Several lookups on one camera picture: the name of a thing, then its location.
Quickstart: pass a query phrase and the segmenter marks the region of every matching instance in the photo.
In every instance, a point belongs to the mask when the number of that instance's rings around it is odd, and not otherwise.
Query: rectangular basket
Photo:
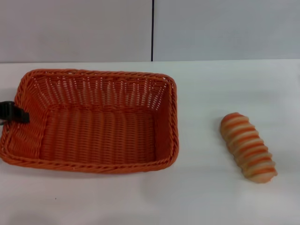
[[[37,69],[15,104],[30,123],[4,125],[0,157],[9,164],[133,173],[167,168],[178,155],[176,84],[166,75]]]

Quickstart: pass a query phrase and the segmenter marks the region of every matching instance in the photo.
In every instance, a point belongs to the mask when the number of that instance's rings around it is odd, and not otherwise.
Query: orange wicker basket
[[[37,69],[21,80],[0,157],[25,167],[133,173],[169,167],[179,150],[172,78],[138,72]]]

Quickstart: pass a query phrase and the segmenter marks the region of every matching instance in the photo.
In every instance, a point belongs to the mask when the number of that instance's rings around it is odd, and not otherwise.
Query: table surface
[[[180,152],[165,170],[55,172],[0,162],[1,225],[299,225],[300,60],[0,64],[0,101],[36,68],[164,73],[178,87]],[[247,181],[218,133],[240,112],[264,139],[278,176]]]

